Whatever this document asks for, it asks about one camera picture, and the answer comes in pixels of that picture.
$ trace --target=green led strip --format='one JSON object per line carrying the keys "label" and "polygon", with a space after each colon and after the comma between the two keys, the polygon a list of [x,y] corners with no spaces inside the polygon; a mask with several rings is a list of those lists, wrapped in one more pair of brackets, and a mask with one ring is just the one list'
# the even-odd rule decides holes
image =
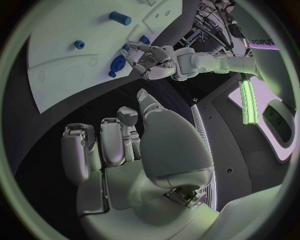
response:
{"label": "green led strip", "polygon": [[242,122],[246,125],[258,123],[258,108],[252,82],[244,80],[239,82],[241,103],[242,103]]}

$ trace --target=black floor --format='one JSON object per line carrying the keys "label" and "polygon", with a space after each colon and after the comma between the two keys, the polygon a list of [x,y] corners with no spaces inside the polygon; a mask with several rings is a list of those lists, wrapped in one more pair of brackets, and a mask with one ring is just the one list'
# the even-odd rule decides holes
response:
{"label": "black floor", "polygon": [[[63,129],[70,123],[91,124],[99,136],[100,122],[116,117],[122,107],[139,109],[137,92],[146,89],[165,108],[173,110],[194,124],[189,105],[167,80],[137,80],[108,92],[69,114],[52,127],[29,151],[15,178],[35,210],[56,230],[71,240],[87,239],[76,214],[77,187],[68,182],[61,159]],[[144,132],[141,117],[136,129]]]}

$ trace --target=white surface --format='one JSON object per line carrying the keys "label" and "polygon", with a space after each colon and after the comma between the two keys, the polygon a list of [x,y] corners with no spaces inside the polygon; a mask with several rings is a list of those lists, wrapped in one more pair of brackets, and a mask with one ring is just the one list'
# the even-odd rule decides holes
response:
{"label": "white surface", "polygon": [[[299,121],[299,113],[297,112],[294,118],[295,121],[295,136],[294,141],[288,148],[283,148],[275,139],[269,128],[267,127],[264,119],[263,119],[263,112],[265,111],[266,107],[268,106],[269,102],[271,102],[273,99],[280,100],[279,97],[277,97],[271,89],[268,87],[268,85],[258,80],[257,77],[251,77],[252,85],[254,88],[254,94],[256,97],[256,103],[257,103],[257,110],[258,110],[258,128],[264,133],[266,138],[268,139],[270,145],[272,146],[272,149],[274,150],[278,160],[284,161],[286,160],[290,154],[293,152],[293,150],[296,147],[297,144],[297,138],[299,134],[298,129],[298,121]],[[241,109],[242,109],[242,98],[240,89],[237,88],[235,91],[233,91],[228,96],[234,103],[236,103]]]}
{"label": "white surface", "polygon": [[[110,20],[113,11],[131,17],[131,24]],[[142,35],[153,42],[181,13],[182,0],[157,0],[153,6],[141,0],[62,1],[35,28],[28,45],[28,78],[39,112],[84,89],[128,76],[128,63],[115,78],[108,76],[122,46],[138,43]],[[85,42],[83,49],[75,48],[77,40]],[[143,54],[129,53],[135,60]]]}

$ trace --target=green light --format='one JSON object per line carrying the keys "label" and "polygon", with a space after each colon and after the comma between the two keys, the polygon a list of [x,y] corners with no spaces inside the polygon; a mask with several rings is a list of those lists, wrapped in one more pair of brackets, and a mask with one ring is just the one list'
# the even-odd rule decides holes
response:
{"label": "green light", "polygon": [[254,125],[258,123],[258,108],[254,89],[250,80],[239,82],[240,96],[242,102],[243,124]]}

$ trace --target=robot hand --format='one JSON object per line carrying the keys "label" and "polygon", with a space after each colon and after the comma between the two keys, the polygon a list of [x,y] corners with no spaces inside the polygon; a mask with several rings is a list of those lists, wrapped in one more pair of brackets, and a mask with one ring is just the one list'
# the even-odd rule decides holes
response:
{"label": "robot hand", "polygon": [[122,49],[121,54],[125,57],[130,66],[132,66],[132,68],[136,70],[143,79],[157,80],[169,77],[176,73],[176,65],[174,61],[170,60],[170,55],[163,48],[136,43],[130,43],[129,46],[132,49],[137,49],[145,52],[147,58],[151,62],[158,61],[159,63],[161,63],[161,65],[146,69],[139,63],[139,61],[135,62],[133,57],[131,57],[125,49]]}

